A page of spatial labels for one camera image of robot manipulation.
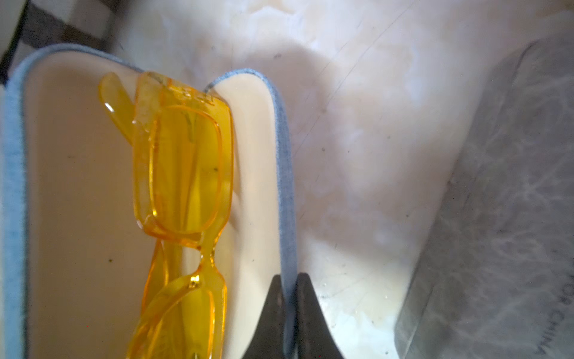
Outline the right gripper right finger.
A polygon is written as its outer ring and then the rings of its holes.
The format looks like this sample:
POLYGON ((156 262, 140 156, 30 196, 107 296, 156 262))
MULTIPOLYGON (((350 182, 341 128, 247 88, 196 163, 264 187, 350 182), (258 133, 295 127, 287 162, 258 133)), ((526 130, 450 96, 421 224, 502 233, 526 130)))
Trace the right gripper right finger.
POLYGON ((297 275, 297 354, 303 359, 344 358, 331 336, 307 273, 297 275))

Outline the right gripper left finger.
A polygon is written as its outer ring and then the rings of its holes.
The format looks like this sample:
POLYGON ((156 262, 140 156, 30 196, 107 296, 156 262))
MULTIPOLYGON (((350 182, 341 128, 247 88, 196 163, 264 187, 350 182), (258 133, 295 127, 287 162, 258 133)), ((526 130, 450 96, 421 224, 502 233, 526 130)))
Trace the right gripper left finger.
POLYGON ((286 304, 281 277, 273 276, 265 303, 243 359, 284 359, 286 304))

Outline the grey marble teal-lined case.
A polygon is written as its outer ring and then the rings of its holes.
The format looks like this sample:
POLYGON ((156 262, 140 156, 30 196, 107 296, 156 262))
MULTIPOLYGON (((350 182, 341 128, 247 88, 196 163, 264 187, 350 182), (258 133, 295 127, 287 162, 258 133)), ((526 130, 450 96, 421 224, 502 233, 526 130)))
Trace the grey marble teal-lined case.
POLYGON ((573 356, 573 34, 490 74, 395 328, 400 358, 573 356))

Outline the beige case with dark glasses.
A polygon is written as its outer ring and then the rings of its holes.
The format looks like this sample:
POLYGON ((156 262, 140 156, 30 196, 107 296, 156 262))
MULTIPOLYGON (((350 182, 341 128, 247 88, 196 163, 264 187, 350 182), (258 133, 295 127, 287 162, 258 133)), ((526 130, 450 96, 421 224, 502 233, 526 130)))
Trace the beige case with dark glasses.
POLYGON ((46 46, 106 48, 120 1, 2 1, 1 85, 19 63, 46 46))

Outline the yellow sunglasses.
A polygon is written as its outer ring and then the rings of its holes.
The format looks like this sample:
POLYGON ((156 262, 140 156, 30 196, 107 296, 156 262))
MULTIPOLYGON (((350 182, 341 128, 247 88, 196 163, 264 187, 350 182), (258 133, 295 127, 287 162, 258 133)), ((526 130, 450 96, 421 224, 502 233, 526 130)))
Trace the yellow sunglasses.
POLYGON ((128 358, 220 358, 227 284, 215 248, 233 199, 233 116, 221 99, 159 73, 130 96, 107 73, 100 102, 132 147, 134 213, 155 239, 128 358))

